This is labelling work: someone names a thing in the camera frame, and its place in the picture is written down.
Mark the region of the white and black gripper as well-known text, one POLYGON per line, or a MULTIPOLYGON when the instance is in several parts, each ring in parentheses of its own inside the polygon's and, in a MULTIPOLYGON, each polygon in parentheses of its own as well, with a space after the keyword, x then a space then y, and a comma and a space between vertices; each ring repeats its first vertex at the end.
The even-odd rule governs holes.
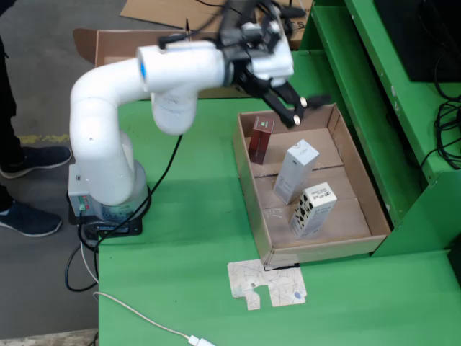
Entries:
POLYGON ((286 127, 301 124, 303 107, 318 109, 331 101, 328 94, 301 97, 288 82, 294 74, 294 62, 285 24, 280 21, 242 25, 241 38, 230 53, 230 65, 232 85, 252 97, 262 98, 286 127), (286 108, 279 97, 272 94, 274 91, 294 107, 286 108))

